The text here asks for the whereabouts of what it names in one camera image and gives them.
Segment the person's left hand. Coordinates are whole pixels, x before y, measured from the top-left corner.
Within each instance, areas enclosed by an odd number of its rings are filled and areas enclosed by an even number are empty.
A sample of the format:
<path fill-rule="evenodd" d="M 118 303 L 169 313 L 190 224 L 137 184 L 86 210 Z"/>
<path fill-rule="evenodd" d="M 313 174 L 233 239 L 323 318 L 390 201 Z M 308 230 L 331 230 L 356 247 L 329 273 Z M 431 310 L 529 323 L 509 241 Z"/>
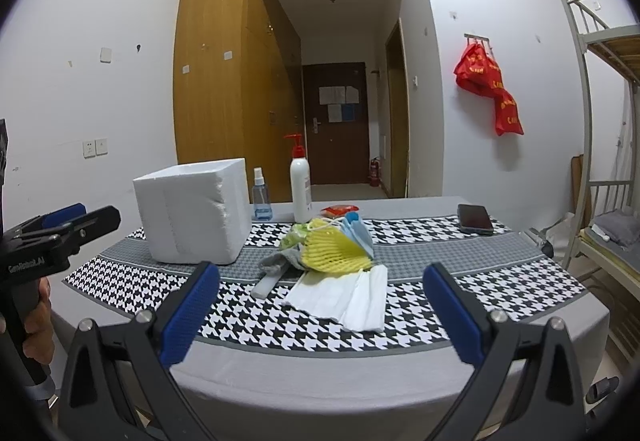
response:
<path fill-rule="evenodd" d="M 54 329 L 51 319 L 51 285 L 46 277 L 39 280 L 39 302 L 26 317 L 24 328 L 27 338 L 23 352 L 41 365 L 49 365 L 54 354 Z"/>

